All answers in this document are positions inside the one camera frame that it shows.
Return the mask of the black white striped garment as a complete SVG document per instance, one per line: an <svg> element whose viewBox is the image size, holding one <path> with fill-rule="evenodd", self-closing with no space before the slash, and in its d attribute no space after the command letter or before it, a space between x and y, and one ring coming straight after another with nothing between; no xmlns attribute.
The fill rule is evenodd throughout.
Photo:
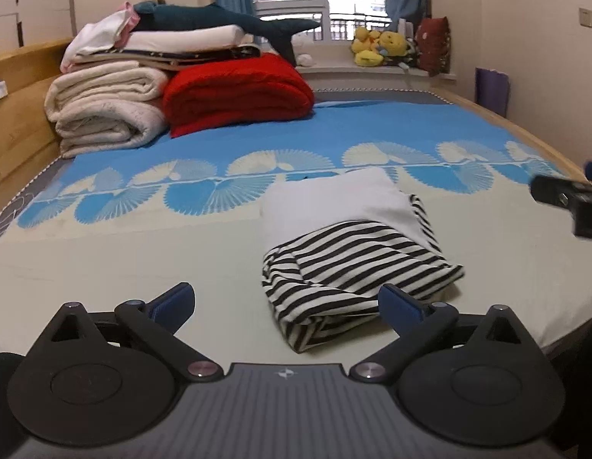
<svg viewBox="0 0 592 459"><path fill-rule="evenodd" d="M262 287L297 353L379 317L384 285L427 301L465 273L444 257L420 197L380 168L275 182L261 222Z"/></svg>

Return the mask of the cream folded blanket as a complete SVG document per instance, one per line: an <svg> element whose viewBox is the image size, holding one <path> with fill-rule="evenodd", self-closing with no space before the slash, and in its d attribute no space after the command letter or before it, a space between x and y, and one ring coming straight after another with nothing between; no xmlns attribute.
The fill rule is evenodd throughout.
<svg viewBox="0 0 592 459"><path fill-rule="evenodd" d="M139 148L168 129L160 109L168 75L135 61L83 68L56 78L44 110L60 138L60 155Z"/></svg>

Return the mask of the dark teal shark plush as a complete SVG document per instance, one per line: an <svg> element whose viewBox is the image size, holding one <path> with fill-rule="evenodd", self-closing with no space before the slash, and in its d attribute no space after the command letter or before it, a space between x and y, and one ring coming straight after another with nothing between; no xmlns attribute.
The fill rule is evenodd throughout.
<svg viewBox="0 0 592 459"><path fill-rule="evenodd" d="M265 38L274 51L293 67L296 65L296 57L292 37L321 26L311 19L265 21L247 13L226 10L216 3L191 7L143 1L136 3L134 11L140 17L135 27L139 31L191 31L236 25L246 34Z"/></svg>

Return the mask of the yellow plush toys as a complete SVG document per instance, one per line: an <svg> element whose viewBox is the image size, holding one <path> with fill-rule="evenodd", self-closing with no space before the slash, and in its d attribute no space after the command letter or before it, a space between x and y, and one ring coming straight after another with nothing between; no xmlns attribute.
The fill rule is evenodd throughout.
<svg viewBox="0 0 592 459"><path fill-rule="evenodd" d="M358 27L351 42L354 63L358 67L399 67L409 70L416 63L416 48L395 31Z"/></svg>

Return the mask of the folded white linens stack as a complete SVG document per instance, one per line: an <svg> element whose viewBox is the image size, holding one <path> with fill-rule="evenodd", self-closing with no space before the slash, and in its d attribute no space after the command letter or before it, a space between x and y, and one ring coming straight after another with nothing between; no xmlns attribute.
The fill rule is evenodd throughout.
<svg viewBox="0 0 592 459"><path fill-rule="evenodd" d="M108 60L138 60L164 68L233 58L259 57L262 50L245 40L237 25L186 31L136 31L140 16L125 4L104 19L86 24L67 46L60 70L70 73L85 64Z"/></svg>

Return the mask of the wall light switch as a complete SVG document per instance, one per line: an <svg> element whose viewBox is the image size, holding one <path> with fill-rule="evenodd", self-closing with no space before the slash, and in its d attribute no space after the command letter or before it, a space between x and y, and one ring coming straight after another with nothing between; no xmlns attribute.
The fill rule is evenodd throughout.
<svg viewBox="0 0 592 459"><path fill-rule="evenodd" d="M592 10L579 8L579 25L592 29Z"/></svg>

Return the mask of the red folded blanket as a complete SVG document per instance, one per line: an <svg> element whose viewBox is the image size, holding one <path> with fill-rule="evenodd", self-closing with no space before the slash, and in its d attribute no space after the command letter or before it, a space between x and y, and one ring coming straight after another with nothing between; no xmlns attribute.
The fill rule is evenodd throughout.
<svg viewBox="0 0 592 459"><path fill-rule="evenodd" d="M169 134L189 134L238 123L308 116L312 88L287 60L272 53L209 62L181 70L168 82L162 112Z"/></svg>

